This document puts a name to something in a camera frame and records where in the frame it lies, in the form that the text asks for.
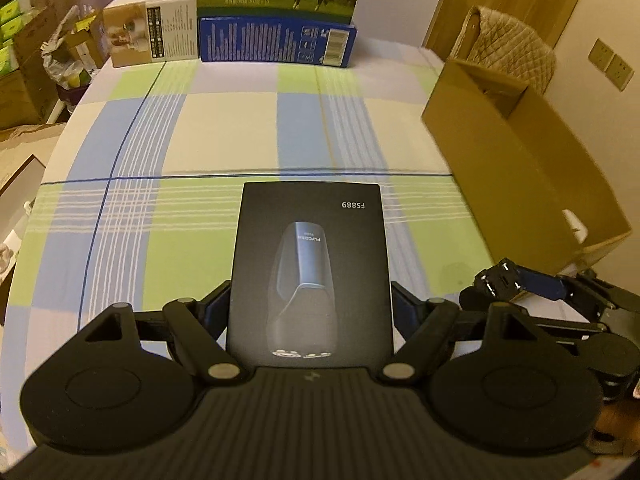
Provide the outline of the black toy car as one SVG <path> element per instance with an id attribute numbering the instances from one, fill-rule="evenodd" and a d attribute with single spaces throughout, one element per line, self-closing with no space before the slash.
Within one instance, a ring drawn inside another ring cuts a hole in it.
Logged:
<path id="1" fill-rule="evenodd" d="M 508 258 L 480 271 L 473 286 L 489 299 L 497 301 L 510 301 L 525 290 L 518 266 Z"/>

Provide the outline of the black shaver box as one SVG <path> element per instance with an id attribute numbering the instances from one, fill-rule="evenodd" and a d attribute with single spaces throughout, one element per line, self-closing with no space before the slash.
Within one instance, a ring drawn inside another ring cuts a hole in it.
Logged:
<path id="1" fill-rule="evenodd" d="M 394 346 L 378 185 L 244 185 L 227 350 L 248 370 L 382 368 Z"/>

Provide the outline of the large open cardboard box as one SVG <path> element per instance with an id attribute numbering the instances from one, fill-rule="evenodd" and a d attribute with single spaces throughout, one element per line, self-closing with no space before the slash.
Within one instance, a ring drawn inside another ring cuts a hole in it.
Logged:
<path id="1" fill-rule="evenodd" d="M 603 172 L 530 84 L 448 58 L 424 108 L 491 259 L 555 274 L 604 258 L 631 226 Z M 577 243 L 563 210 L 589 230 Z"/>

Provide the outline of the plaid bed sheet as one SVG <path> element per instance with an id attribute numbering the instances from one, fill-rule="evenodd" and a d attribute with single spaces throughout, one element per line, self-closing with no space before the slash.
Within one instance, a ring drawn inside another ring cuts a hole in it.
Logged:
<path id="1" fill-rule="evenodd" d="M 469 284 L 488 250 L 421 120 L 441 71 L 429 50 L 362 38 L 344 70 L 105 67 L 46 161 L 17 253 L 1 350 L 9 461 L 32 448 L 24 380 L 90 318 L 229 278 L 247 181 L 376 183 L 392 278 L 421 298 Z"/>

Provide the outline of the beige quilted cover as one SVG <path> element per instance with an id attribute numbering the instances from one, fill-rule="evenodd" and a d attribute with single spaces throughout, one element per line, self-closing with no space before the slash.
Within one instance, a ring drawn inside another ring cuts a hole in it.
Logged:
<path id="1" fill-rule="evenodd" d="M 533 27 L 509 14 L 472 6 L 450 58 L 521 79 L 544 93 L 555 72 L 554 50 Z"/>

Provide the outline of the blue flat product box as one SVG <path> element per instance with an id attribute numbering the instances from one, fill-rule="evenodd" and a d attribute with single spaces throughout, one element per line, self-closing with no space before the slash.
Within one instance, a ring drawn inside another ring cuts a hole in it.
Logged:
<path id="1" fill-rule="evenodd" d="M 198 20 L 204 62 L 290 63 L 345 68 L 357 29 L 301 18 L 224 16 Z"/>

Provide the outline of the cardboard box with green tissues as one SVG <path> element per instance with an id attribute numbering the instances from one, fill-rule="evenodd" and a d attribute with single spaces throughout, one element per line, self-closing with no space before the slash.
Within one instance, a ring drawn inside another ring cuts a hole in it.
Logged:
<path id="1" fill-rule="evenodd" d="M 1 129 L 43 124 L 58 100 L 43 68 L 41 46 L 58 20 L 46 0 L 12 0 L 1 7 Z"/>

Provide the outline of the white and brown product box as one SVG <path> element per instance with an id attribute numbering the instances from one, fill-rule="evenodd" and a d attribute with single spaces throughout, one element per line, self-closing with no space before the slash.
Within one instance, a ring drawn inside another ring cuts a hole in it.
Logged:
<path id="1" fill-rule="evenodd" d="M 116 68 L 198 57 L 196 0 L 110 4 L 103 25 Z"/>

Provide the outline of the beige wall socket right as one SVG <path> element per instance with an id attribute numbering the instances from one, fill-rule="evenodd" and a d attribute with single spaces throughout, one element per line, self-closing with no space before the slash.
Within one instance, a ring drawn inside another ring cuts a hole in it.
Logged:
<path id="1" fill-rule="evenodd" d="M 616 54 L 608 64 L 605 76 L 617 90 L 623 92 L 634 76 L 634 69 L 620 55 Z"/>

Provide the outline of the beige wall socket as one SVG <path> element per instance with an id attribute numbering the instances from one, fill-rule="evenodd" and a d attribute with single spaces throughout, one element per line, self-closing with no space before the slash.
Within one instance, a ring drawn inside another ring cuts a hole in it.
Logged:
<path id="1" fill-rule="evenodd" d="M 605 44 L 600 38 L 596 40 L 588 55 L 589 62 L 593 66 L 596 66 L 602 73 L 606 72 L 613 58 L 613 49 Z"/>
<path id="2" fill-rule="evenodd" d="M 617 90 L 623 92 L 634 76 L 634 69 L 620 55 L 616 54 L 608 64 L 605 76 Z"/>

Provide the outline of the beige wall socket left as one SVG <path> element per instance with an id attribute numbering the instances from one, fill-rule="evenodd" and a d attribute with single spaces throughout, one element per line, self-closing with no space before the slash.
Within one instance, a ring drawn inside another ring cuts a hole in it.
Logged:
<path id="1" fill-rule="evenodd" d="M 606 72 L 613 58 L 613 49 L 605 44 L 600 38 L 596 40 L 588 55 L 589 62 L 593 66 L 596 66 L 602 73 Z"/>

